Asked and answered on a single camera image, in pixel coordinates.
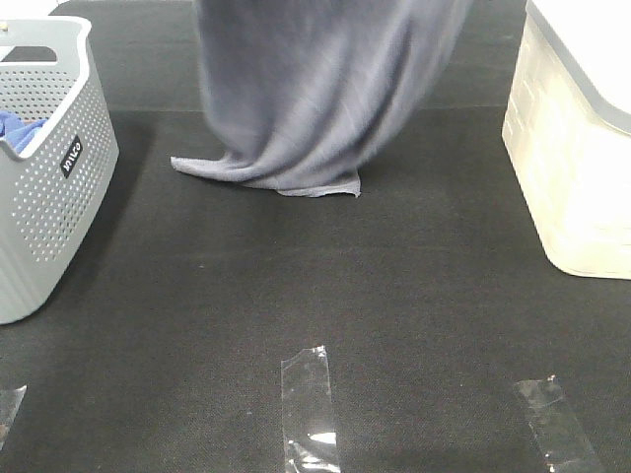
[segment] plastic storage bin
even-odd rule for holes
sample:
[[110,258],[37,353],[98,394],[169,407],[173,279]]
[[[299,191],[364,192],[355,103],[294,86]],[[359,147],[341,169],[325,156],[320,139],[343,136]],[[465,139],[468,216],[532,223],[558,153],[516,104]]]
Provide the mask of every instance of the plastic storage bin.
[[0,139],[0,323],[39,308],[94,219],[118,156],[88,44],[73,17],[0,22],[0,46],[46,46],[54,62],[0,62],[0,108],[46,118],[20,154]]
[[631,2],[529,0],[503,137],[543,248],[631,278]]

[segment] bin lid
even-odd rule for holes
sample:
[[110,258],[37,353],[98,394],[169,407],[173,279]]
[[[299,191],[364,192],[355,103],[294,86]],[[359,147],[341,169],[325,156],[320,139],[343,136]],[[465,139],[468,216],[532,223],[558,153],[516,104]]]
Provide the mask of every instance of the bin lid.
[[526,11],[596,113],[631,133],[631,1],[528,0]]

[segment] gray towel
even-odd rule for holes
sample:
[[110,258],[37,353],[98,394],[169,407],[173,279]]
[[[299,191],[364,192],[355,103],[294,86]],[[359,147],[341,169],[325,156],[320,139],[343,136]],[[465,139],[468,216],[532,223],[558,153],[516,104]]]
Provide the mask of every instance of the gray towel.
[[227,151],[174,168],[359,195],[357,169],[431,90],[471,1],[198,0],[205,115]]

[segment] blue cloth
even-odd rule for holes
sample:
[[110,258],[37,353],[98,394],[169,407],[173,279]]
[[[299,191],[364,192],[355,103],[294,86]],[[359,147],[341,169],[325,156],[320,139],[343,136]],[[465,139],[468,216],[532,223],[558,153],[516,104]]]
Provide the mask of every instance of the blue cloth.
[[16,153],[22,153],[45,122],[37,120],[27,124],[15,113],[0,110],[0,138],[4,138]]

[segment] tape strip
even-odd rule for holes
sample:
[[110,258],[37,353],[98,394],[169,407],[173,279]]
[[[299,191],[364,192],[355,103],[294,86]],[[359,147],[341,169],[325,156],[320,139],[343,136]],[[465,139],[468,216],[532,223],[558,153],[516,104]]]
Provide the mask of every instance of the tape strip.
[[13,421],[26,392],[26,386],[13,391],[0,390],[0,451],[9,435],[11,426],[13,426]]
[[520,381],[515,391],[550,473],[604,473],[554,375]]
[[281,363],[285,473],[340,473],[324,347]]

